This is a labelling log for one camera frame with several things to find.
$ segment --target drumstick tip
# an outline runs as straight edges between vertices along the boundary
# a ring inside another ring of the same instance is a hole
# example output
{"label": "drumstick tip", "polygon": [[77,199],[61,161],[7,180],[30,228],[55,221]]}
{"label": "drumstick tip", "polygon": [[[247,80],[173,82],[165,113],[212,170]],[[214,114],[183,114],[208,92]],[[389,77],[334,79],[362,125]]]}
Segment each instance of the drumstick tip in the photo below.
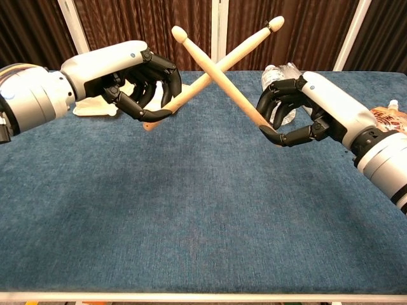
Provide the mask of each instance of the drumstick tip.
{"label": "drumstick tip", "polygon": [[177,25],[172,28],[171,33],[178,43],[184,43],[184,41],[188,38],[185,30]]}
{"label": "drumstick tip", "polygon": [[277,32],[281,29],[282,25],[284,24],[284,17],[278,16],[270,20],[268,23],[268,28],[271,29],[273,32]]}

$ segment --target blue felt tablecloth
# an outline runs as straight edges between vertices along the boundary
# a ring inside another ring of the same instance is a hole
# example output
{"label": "blue felt tablecloth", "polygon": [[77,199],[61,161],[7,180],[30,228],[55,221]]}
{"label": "blue felt tablecloth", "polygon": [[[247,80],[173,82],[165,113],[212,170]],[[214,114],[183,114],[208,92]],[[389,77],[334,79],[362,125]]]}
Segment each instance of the blue felt tablecloth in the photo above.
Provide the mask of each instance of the blue felt tablecloth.
{"label": "blue felt tablecloth", "polygon": [[[403,74],[322,74],[407,111]],[[217,85],[150,133],[70,114],[0,146],[0,291],[407,294],[406,232],[341,144],[275,147]]]}

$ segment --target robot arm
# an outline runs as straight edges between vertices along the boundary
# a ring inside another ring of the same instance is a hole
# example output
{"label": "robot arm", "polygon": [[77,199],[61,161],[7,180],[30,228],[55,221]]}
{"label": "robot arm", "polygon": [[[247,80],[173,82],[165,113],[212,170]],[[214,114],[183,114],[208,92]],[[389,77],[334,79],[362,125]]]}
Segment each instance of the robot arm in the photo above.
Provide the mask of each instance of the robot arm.
{"label": "robot arm", "polygon": [[260,126],[268,140],[290,147],[326,137],[341,142],[355,154],[355,167],[407,214],[407,135],[380,131],[366,107],[314,72],[273,82],[261,95],[257,110],[270,120],[278,102],[275,129],[300,106],[312,108],[313,124],[287,134]]}
{"label": "robot arm", "polygon": [[[127,96],[125,81],[134,84]],[[0,70],[0,143],[31,128],[60,118],[75,101],[102,95],[139,121],[159,121],[172,113],[144,107],[153,98],[155,84],[163,82],[162,105],[181,92],[176,66],[150,51],[144,41],[127,41],[77,55],[60,71],[17,64]]]}

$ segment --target orange packaging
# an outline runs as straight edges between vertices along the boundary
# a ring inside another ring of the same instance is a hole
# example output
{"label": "orange packaging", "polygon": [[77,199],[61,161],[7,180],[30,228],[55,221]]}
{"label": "orange packaging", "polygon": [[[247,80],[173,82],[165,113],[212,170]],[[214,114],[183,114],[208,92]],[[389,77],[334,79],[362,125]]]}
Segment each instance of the orange packaging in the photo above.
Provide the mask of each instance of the orange packaging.
{"label": "orange packaging", "polygon": [[389,107],[377,107],[371,110],[377,120],[377,128],[383,132],[398,130],[407,134],[407,114],[398,111],[396,100],[392,100]]}

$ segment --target wooden drumstick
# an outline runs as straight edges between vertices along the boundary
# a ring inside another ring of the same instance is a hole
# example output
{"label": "wooden drumstick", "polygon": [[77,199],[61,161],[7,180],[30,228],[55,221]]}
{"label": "wooden drumstick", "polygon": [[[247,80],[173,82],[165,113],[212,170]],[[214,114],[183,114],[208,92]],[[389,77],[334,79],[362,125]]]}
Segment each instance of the wooden drumstick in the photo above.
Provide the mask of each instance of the wooden drumstick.
{"label": "wooden drumstick", "polygon": [[180,27],[172,28],[172,35],[179,43],[187,49],[197,64],[223,89],[223,91],[243,110],[247,116],[255,122],[257,126],[266,125],[272,128],[269,122],[253,107],[253,105],[244,97],[236,86],[216,67],[216,64],[210,60],[208,55],[202,51],[189,38],[187,33]]}
{"label": "wooden drumstick", "polygon": [[[216,66],[221,69],[222,72],[227,71],[238,61],[244,58],[252,50],[254,50],[260,43],[262,43],[271,33],[277,32],[284,24],[284,17],[278,16],[273,18],[267,25],[267,27],[259,30],[257,33],[248,37],[244,42],[238,45],[233,51],[231,51],[227,56],[222,58]],[[194,81],[187,89],[181,92],[178,96],[173,98],[163,109],[169,109],[173,113],[176,112],[180,107],[185,105],[191,98],[207,87],[212,78],[205,73],[200,76],[196,81]],[[143,127],[145,130],[150,131],[156,128],[162,121],[154,123],[144,123]]]}

